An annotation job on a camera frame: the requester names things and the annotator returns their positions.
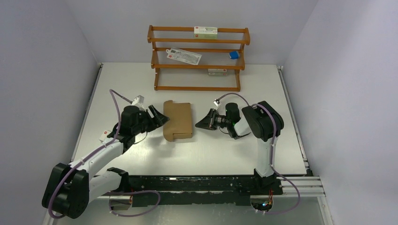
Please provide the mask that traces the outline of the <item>orange wooden shelf rack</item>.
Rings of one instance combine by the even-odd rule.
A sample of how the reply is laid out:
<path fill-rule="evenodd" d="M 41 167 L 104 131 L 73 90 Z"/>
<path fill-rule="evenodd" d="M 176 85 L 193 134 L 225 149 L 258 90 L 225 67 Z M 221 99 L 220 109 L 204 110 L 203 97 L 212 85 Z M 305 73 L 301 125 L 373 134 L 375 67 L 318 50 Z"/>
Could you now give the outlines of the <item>orange wooden shelf rack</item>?
<path fill-rule="evenodd" d="M 151 68 L 155 70 L 155 90 L 240 91 L 240 72 L 245 69 L 245 47 L 251 43 L 248 28 L 217 28 L 215 38 L 203 38 L 198 26 L 150 25 L 147 41 L 152 45 Z M 162 69 L 206 70 L 227 74 L 232 71 L 235 86 L 164 86 Z"/>

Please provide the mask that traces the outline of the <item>small box lower shelf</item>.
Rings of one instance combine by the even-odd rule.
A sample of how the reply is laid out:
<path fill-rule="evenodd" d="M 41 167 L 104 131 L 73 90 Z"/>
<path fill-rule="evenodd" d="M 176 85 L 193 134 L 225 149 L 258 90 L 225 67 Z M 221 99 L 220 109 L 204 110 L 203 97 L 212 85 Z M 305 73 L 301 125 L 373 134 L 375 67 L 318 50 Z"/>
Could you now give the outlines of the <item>small box lower shelf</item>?
<path fill-rule="evenodd" d="M 228 72 L 226 69 L 208 69 L 209 76 L 227 76 Z"/>

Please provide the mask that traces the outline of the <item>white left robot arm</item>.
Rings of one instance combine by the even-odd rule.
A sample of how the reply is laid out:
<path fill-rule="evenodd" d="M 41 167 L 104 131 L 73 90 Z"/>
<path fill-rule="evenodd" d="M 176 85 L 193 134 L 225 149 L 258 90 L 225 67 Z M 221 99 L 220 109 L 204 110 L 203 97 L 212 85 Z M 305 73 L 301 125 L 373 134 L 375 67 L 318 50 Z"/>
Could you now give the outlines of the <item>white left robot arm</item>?
<path fill-rule="evenodd" d="M 135 137 L 162 127 L 169 121 L 153 105 L 147 110 L 135 105 L 118 112 L 118 122 L 103 143 L 93 152 L 69 164 L 58 163 L 51 171 L 42 206 L 53 218 L 82 215 L 88 204 L 106 194 L 123 195 L 131 190 L 128 172 L 111 167 L 98 172 L 135 144 Z"/>

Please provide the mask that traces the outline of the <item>small blue object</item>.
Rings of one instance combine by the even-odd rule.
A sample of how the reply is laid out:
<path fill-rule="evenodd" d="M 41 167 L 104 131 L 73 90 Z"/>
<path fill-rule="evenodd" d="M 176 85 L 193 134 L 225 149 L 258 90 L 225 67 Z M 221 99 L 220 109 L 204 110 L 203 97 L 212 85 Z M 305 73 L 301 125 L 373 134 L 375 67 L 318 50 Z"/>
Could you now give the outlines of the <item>small blue object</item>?
<path fill-rule="evenodd" d="M 240 58 L 240 53 L 238 51 L 232 51 L 229 53 L 229 57 L 232 60 L 237 60 Z"/>

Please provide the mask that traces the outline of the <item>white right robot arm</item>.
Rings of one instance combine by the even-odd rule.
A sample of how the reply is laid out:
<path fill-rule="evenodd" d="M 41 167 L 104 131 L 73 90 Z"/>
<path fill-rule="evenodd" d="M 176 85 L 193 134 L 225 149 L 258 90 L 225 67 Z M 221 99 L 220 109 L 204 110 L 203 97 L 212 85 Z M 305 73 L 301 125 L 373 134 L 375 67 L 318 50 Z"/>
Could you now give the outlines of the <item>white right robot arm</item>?
<path fill-rule="evenodd" d="M 239 109 L 236 103 L 227 103 L 225 114 L 219 114 L 211 108 L 207 115 L 195 124 L 196 128 L 216 130 L 226 128 L 232 139 L 253 134 L 258 141 L 257 163 L 253 188 L 258 194 L 265 194 L 276 178 L 275 150 L 276 142 L 284 128 L 281 115 L 267 102 L 261 101 Z"/>

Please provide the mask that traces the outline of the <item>brown cardboard box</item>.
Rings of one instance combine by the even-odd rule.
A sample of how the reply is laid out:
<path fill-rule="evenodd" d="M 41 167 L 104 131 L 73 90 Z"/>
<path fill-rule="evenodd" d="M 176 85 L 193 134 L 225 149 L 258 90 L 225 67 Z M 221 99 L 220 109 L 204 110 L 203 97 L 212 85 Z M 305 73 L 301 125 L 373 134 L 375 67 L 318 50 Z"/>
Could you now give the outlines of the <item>brown cardboard box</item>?
<path fill-rule="evenodd" d="M 163 136 L 173 142 L 176 139 L 193 137 L 192 110 L 190 103 L 176 103 L 168 100 L 163 103 L 164 115 L 169 121 L 163 126 Z"/>

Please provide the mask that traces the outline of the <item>white flat package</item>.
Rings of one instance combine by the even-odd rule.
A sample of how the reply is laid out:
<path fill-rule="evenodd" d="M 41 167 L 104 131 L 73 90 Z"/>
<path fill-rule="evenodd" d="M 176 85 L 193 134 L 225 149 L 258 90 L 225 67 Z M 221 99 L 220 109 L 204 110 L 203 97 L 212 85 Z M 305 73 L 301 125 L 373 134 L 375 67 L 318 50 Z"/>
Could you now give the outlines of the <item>white flat package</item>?
<path fill-rule="evenodd" d="M 190 65 L 198 65 L 202 57 L 201 54 L 189 52 L 178 48 L 170 48 L 166 50 L 167 58 L 176 60 Z"/>

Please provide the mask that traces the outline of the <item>green white box top shelf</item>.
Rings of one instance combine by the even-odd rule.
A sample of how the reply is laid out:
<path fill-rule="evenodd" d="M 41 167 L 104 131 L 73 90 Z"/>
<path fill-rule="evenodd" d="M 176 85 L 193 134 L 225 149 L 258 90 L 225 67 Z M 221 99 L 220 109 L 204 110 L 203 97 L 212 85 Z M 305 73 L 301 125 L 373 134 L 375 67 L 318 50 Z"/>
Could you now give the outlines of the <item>green white box top shelf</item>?
<path fill-rule="evenodd" d="M 195 26 L 194 38 L 196 39 L 217 39 L 218 29 L 216 27 Z"/>

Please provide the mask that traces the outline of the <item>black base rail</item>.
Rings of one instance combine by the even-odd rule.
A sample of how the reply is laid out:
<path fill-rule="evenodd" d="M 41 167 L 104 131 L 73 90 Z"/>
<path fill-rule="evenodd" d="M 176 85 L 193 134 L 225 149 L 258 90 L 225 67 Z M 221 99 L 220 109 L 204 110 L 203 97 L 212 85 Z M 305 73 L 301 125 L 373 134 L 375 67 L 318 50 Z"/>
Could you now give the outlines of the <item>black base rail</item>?
<path fill-rule="evenodd" d="M 251 196 L 282 195 L 281 180 L 275 175 L 201 175 L 201 176 L 129 176 L 128 192 L 151 191 L 133 195 L 133 207 L 160 205 L 225 204 L 251 206 Z"/>

